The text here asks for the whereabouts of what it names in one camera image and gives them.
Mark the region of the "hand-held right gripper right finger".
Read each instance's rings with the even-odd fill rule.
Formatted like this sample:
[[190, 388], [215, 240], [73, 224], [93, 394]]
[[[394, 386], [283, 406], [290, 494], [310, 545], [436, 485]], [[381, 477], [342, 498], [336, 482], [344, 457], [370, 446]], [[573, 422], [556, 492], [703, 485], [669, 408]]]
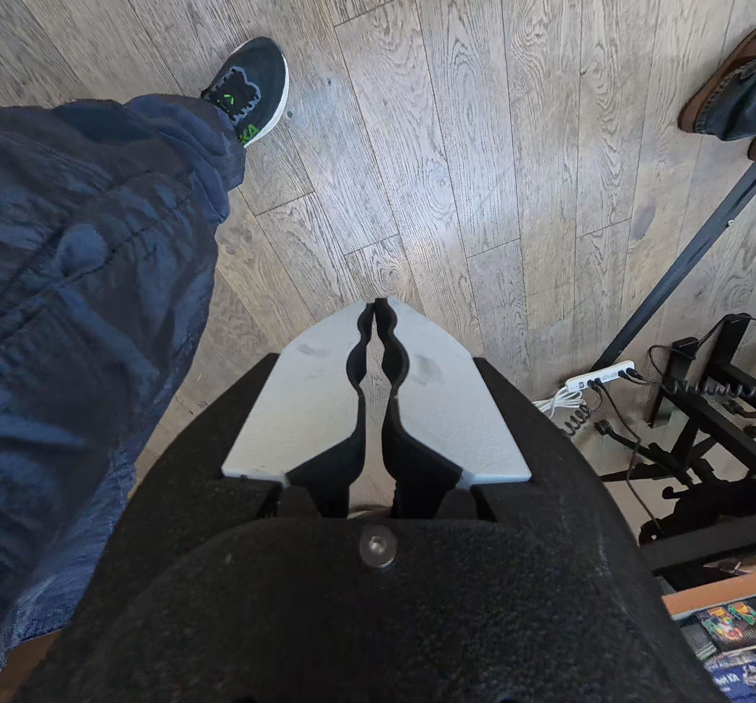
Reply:
[[398, 518], [432, 518], [451, 490], [521, 483], [532, 473], [471, 353], [396, 298], [376, 300], [391, 384], [383, 463]]

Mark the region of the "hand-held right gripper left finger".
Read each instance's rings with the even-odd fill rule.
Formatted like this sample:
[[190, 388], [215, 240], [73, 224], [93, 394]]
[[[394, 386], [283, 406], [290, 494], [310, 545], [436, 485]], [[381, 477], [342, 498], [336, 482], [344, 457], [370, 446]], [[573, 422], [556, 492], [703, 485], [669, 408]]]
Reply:
[[366, 456], [361, 381], [373, 309], [357, 301], [283, 349], [222, 464], [224, 477], [304, 488], [322, 516], [348, 515]]

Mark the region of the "black running shoe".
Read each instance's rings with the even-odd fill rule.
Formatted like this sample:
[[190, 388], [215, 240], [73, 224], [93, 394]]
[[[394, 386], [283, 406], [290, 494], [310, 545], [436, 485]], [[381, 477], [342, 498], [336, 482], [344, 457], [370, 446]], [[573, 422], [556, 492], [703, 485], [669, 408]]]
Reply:
[[271, 132], [284, 114], [289, 67], [270, 38], [257, 37], [236, 48], [201, 98], [224, 112], [244, 148]]

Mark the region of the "white power strip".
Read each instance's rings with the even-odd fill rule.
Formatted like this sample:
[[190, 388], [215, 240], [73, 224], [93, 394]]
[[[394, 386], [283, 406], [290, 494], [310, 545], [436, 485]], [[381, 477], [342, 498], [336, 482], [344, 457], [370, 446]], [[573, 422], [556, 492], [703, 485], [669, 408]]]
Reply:
[[564, 387], [568, 392], [584, 392], [590, 390], [591, 386], [597, 381], [602, 384], [610, 383], [626, 375], [628, 370], [634, 368], [635, 363], [632, 360], [620, 361], [609, 367], [569, 378], [565, 381]]

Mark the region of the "person's navy pants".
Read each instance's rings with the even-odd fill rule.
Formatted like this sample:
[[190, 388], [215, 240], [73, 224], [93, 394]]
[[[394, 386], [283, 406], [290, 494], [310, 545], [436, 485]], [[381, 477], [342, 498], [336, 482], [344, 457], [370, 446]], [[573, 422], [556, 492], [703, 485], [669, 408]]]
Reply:
[[191, 368], [245, 151], [201, 98], [3, 107], [2, 664], [69, 624]]

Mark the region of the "black metal pole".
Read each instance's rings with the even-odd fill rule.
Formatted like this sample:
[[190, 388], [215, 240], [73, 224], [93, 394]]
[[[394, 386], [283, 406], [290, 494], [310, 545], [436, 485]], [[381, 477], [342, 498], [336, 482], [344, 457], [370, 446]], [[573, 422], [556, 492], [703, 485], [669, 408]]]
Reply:
[[672, 292], [691, 273], [724, 231], [732, 226], [754, 194], [755, 163], [752, 163], [593, 364], [593, 371], [608, 368], [619, 359], [621, 353], [665, 304]]

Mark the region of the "black metal stand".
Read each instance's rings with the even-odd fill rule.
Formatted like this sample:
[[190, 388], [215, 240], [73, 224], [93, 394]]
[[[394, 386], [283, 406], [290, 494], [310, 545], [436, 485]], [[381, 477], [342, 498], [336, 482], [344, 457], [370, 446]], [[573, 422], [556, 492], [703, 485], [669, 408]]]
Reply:
[[652, 572], [675, 590], [727, 579], [723, 568], [709, 564], [754, 552], [755, 382], [733, 364], [750, 324], [754, 318], [749, 314], [729, 314], [714, 328], [712, 351], [697, 383], [687, 381], [687, 372], [711, 334], [674, 342], [659, 382], [636, 370], [626, 374], [634, 385], [658, 389], [649, 425], [660, 418], [665, 401], [685, 415], [671, 451], [626, 438], [607, 420], [594, 424], [600, 435], [641, 457], [625, 472], [601, 475], [602, 481], [631, 485], [669, 479], [683, 487], [667, 487], [662, 497], [674, 501], [672, 514], [649, 515], [639, 531], [639, 546]]

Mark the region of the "blue printed packet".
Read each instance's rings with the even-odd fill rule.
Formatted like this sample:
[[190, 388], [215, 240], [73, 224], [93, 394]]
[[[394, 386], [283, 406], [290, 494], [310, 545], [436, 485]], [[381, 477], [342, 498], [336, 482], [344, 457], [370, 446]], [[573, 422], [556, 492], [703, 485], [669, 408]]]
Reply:
[[755, 648], [716, 655], [704, 668], [730, 701], [755, 702]]

